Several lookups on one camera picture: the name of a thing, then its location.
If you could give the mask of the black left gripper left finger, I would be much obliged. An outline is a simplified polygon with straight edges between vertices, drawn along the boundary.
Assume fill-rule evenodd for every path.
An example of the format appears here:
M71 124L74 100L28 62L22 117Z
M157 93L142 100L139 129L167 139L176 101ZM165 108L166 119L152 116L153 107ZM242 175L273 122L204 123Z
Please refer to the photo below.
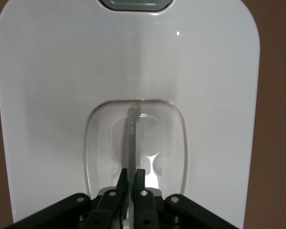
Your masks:
M84 193L71 195L7 228L121 229L127 214L127 186L127 169L123 168L117 185L101 189L96 198L90 199Z

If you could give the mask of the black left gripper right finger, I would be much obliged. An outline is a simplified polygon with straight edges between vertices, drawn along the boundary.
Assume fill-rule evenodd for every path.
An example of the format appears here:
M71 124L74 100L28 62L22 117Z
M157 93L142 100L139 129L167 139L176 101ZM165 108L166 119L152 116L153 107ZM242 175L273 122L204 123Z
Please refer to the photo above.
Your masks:
M230 229L231 224L181 194L163 199L145 187L145 170L135 174L133 204L135 229Z

